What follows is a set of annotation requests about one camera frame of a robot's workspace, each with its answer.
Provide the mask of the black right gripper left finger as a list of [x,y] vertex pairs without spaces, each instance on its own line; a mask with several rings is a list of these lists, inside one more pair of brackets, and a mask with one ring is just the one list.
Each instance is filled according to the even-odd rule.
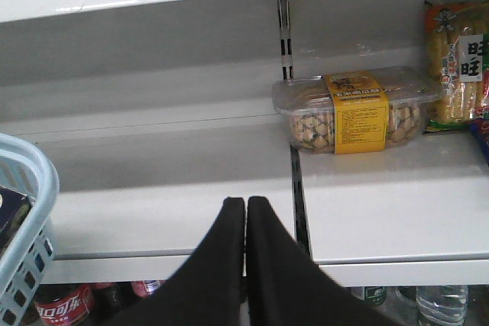
[[183,265],[151,296],[105,325],[239,325],[245,203],[226,198]]

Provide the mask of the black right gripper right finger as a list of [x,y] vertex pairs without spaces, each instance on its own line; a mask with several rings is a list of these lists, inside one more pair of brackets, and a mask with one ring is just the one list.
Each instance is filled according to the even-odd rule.
[[263,196],[248,200],[246,273],[253,325],[393,324],[321,271]]

